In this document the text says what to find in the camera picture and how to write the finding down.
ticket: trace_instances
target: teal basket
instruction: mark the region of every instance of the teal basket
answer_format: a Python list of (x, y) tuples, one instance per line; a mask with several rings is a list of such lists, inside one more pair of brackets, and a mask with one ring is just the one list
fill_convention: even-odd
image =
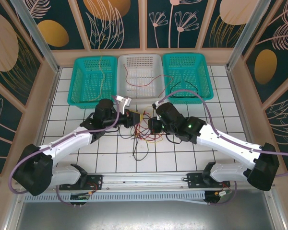
[(116, 95), (117, 59), (112, 56), (81, 57), (75, 60), (68, 104), (93, 109), (99, 100)]
[[(176, 90), (192, 90), (204, 100), (213, 98), (213, 90), (204, 55), (196, 53), (171, 53), (163, 56), (166, 95)], [(200, 104), (201, 100), (190, 92), (179, 92), (169, 97), (173, 104)]]

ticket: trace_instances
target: white basket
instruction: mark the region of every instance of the white basket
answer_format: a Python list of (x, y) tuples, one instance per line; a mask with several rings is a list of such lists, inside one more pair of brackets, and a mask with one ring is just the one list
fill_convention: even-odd
[(162, 61), (157, 54), (122, 55), (118, 60), (117, 95), (132, 98), (134, 104), (152, 104), (165, 96), (164, 76), (156, 78), (161, 74)]

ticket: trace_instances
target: white tile floor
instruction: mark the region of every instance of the white tile floor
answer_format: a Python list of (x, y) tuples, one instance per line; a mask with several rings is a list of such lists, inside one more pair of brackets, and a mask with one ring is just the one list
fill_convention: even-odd
[[(207, 101), (215, 126), (225, 133), (245, 140), (238, 110), (223, 66), (208, 67), (214, 89), (214, 97)], [(53, 106), (48, 117), (43, 143), (50, 143), (75, 130), (94, 109), (81, 110), (69, 106), (67, 96), (71, 82), (72, 69), (62, 70), (57, 86)], [(148, 105), (134, 106), (142, 112)], [(184, 116), (196, 116), (205, 121), (206, 111), (202, 104), (180, 104), (175, 107)], [(130, 130), (121, 128), (123, 137), (130, 135)], [(158, 143), (149, 143), (149, 153), (142, 161), (135, 161), (132, 156), (133, 140), (123, 139), (117, 133), (107, 133), (95, 143), (83, 147), (64, 158), (59, 165), (77, 163), (89, 173), (135, 173), (135, 172), (172, 172), (203, 170), (208, 162), (232, 163), (227, 155), (211, 148), (182, 142), (173, 144), (165, 138)], [(142, 159), (147, 152), (145, 141), (139, 141), (137, 159)]]

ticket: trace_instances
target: gray metal floor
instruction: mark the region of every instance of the gray metal floor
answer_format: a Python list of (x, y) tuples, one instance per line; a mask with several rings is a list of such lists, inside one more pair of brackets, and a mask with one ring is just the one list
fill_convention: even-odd
[(24, 203), (18, 230), (270, 230), (274, 229), (264, 193), (238, 190), (224, 206), (178, 201)]

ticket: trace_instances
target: plastic basket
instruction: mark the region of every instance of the plastic basket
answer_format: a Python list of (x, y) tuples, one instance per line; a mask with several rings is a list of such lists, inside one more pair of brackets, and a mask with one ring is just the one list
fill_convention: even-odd
[[(196, 53), (172, 53), (163, 56), (164, 74), (173, 77), (166, 88), (166, 95), (176, 90), (192, 90), (204, 100), (213, 98), (213, 90), (204, 55)], [(165, 85), (171, 81), (165, 78)], [(169, 97), (173, 104), (200, 104), (201, 100), (189, 92), (179, 92)]]
[(112, 56), (81, 57), (75, 60), (68, 104), (92, 109), (99, 100), (116, 95), (117, 59)]
[(164, 77), (159, 76), (162, 74), (162, 61), (157, 54), (122, 55), (118, 60), (117, 94), (132, 98), (134, 104), (151, 104), (165, 96)]

